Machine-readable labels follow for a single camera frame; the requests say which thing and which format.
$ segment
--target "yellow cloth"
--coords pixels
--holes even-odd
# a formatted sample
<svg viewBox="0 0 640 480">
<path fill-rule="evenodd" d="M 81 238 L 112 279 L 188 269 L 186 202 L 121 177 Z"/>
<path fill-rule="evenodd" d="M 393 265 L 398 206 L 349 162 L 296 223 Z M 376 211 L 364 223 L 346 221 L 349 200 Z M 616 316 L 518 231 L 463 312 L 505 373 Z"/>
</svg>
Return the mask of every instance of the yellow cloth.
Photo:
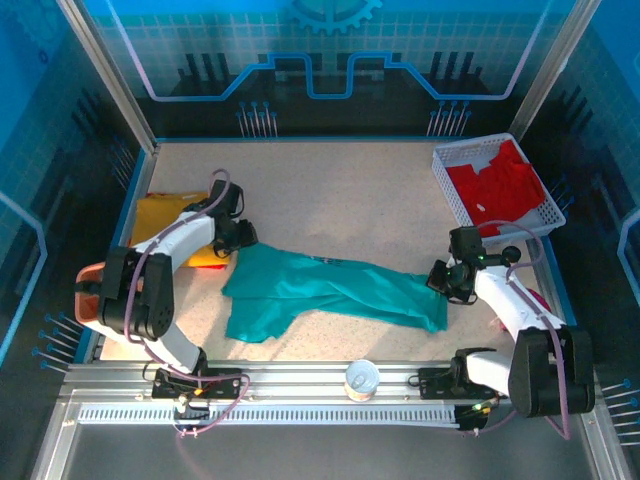
<svg viewBox="0 0 640 480">
<path fill-rule="evenodd" d="M 138 200 L 136 222 L 133 225 L 131 245 L 144 242 L 171 225 L 187 206 L 207 198 L 204 192 L 162 195 L 151 193 Z M 229 257 L 219 258 L 211 245 L 202 247 L 182 265 L 183 267 L 211 267 L 228 265 Z"/>
</svg>

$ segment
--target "red cloth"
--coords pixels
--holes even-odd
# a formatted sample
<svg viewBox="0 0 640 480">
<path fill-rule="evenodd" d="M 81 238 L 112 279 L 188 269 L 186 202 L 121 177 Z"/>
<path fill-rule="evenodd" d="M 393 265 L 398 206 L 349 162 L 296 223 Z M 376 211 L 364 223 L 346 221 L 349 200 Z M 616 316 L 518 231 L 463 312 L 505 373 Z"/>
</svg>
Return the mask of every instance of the red cloth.
<svg viewBox="0 0 640 480">
<path fill-rule="evenodd" d="M 490 163 L 477 175 L 471 165 L 447 168 L 474 225 L 489 220 L 513 222 L 544 202 L 540 180 L 511 140 L 500 145 L 500 152 Z M 480 234 L 493 237 L 500 230 L 491 225 L 481 228 Z"/>
</svg>

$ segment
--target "white plastic basket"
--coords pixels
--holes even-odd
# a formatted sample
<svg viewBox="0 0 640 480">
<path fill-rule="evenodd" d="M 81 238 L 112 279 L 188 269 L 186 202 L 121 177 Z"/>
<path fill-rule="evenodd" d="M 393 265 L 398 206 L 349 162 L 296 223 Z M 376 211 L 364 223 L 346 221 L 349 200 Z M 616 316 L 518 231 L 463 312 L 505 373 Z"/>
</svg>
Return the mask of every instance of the white plastic basket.
<svg viewBox="0 0 640 480">
<path fill-rule="evenodd" d="M 444 196 L 451 210 L 453 210 L 458 225 L 470 226 L 473 225 L 473 222 L 447 173 L 447 168 L 471 164 L 474 170 L 478 172 L 489 166 L 489 162 L 498 154 L 500 145 L 507 140 L 513 141 L 522 159 L 529 163 L 529 160 L 520 149 L 518 143 L 513 136 L 508 133 L 499 133 L 487 137 L 446 143 L 438 145 L 433 150 L 433 164 L 431 168 L 438 179 L 438 183 L 444 192 Z M 553 201 L 544 184 L 542 184 L 542 188 L 544 188 L 546 197 L 544 203 L 517 221 L 518 224 L 531 229 L 540 237 L 549 235 L 551 230 L 561 227 L 566 223 L 564 215 L 558 208 L 558 205 L 556 205 L 556 202 Z M 500 227 L 500 231 L 503 232 L 500 235 L 483 238 L 482 244 L 488 247 L 531 238 L 527 232 L 518 230 L 515 227 Z"/>
</svg>

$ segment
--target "teal shirt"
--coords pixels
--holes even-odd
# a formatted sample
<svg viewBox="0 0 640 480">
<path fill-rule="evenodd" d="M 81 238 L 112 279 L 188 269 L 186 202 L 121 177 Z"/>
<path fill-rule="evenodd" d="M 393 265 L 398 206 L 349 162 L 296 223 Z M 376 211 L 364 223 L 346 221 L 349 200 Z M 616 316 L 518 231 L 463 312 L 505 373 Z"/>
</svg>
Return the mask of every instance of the teal shirt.
<svg viewBox="0 0 640 480">
<path fill-rule="evenodd" d="M 366 317 L 435 333 L 447 328 L 447 300 L 426 275 L 370 263 L 243 248 L 222 293 L 233 299 L 227 337 L 263 342 L 280 337 L 309 310 Z"/>
</svg>

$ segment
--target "beige tabletop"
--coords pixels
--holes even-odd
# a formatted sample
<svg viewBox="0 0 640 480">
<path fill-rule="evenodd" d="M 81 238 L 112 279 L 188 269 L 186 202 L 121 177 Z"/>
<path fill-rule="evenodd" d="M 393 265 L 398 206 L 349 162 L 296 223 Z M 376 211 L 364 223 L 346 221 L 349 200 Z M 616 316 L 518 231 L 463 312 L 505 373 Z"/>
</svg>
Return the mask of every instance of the beige tabletop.
<svg viewBox="0 0 640 480">
<path fill-rule="evenodd" d="M 224 167 L 245 192 L 244 217 L 276 248 L 428 273 L 447 259 L 457 226 L 431 172 L 428 142 L 283 142 L 163 144 L 150 192 L 206 190 Z M 524 245 L 523 260 L 527 258 Z M 248 344 L 225 337 L 231 300 L 220 289 L 233 271 L 181 268 L 174 276 L 175 319 L 209 359 L 446 360 L 462 347 L 508 352 L 511 337 L 482 301 L 449 306 L 449 328 L 430 334 L 381 321 L 311 311 L 278 339 Z M 530 269 L 518 271 L 537 289 Z M 102 360 L 146 359 L 106 340 Z"/>
</svg>

